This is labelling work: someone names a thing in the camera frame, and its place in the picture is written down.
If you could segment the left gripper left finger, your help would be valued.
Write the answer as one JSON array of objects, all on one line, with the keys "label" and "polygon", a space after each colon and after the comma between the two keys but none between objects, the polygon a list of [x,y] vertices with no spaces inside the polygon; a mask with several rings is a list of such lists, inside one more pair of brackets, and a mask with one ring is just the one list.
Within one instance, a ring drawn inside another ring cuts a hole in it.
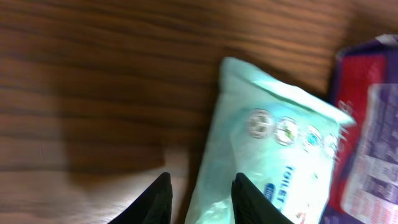
[{"label": "left gripper left finger", "polygon": [[109,224],[170,224],[172,198],[170,174],[163,172]]}]

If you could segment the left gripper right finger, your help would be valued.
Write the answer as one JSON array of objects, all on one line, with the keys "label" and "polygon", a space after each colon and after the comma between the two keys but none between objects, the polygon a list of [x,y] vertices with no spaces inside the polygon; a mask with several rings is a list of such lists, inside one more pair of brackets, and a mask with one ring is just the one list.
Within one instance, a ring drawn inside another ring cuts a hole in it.
[{"label": "left gripper right finger", "polygon": [[293,224],[243,174],[231,184],[235,224]]}]

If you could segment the mint green wipes pack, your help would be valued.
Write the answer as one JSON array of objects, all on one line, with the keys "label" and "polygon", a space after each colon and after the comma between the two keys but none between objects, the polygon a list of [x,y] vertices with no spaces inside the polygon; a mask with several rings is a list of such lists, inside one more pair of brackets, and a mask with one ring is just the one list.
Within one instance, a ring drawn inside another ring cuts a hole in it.
[{"label": "mint green wipes pack", "polygon": [[338,139],[354,119],[253,64],[223,59],[203,160],[185,221],[233,223],[231,184],[244,174],[294,223],[318,223]]}]

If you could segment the red purple pad pack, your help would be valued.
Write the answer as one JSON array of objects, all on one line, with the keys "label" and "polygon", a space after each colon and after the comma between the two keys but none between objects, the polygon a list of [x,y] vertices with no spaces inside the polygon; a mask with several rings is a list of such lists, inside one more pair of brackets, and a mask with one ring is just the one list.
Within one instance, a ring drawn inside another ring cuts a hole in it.
[{"label": "red purple pad pack", "polygon": [[330,103],[355,120],[342,131],[321,223],[397,223],[397,36],[336,56]]}]

